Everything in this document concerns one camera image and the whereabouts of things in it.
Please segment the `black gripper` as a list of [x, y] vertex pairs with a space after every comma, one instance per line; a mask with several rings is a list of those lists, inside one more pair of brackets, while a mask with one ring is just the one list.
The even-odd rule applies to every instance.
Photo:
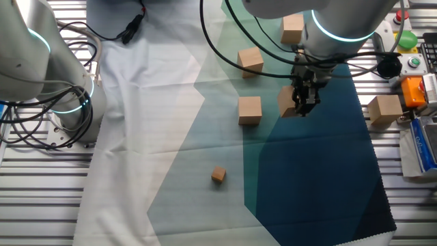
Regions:
[[[291, 85], [294, 87], [292, 100], [295, 103], [295, 112], [298, 115], [306, 116], [320, 103], [318, 89], [326, 87], [330, 77], [323, 70], [313, 71], [312, 68], [306, 66], [294, 66], [291, 75], [294, 77]], [[304, 86], [309, 86], [309, 88], [301, 103], [300, 89]]]

